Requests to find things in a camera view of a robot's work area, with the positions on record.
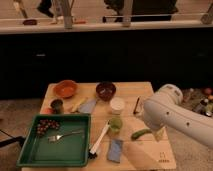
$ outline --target grapes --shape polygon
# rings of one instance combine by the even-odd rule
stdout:
[[[37,125],[36,134],[39,137],[42,137],[48,129],[56,129],[58,130],[60,127],[59,123],[55,120],[51,119],[42,119],[39,121]]]

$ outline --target cabinet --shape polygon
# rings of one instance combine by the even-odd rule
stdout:
[[[0,98],[43,97],[51,82],[211,86],[213,28],[0,35]]]

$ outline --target black cable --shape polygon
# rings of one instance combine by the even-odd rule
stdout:
[[[11,138],[14,138],[12,135],[10,135],[10,134],[8,134],[8,133],[2,131],[1,129],[0,129],[0,132],[4,133],[5,135],[7,135],[7,136],[9,136],[9,137],[11,137]]]

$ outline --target fork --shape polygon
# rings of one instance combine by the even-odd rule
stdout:
[[[84,130],[78,129],[78,130],[73,130],[69,133],[63,134],[63,135],[53,135],[53,136],[47,137],[47,139],[49,142],[56,142],[56,141],[60,140],[62,137],[66,137],[66,136],[73,135],[73,134],[80,134],[83,132],[84,132]]]

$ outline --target orange bowl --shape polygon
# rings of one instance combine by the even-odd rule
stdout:
[[[53,88],[53,92],[60,98],[68,98],[75,94],[77,90],[77,83],[73,80],[60,81]]]

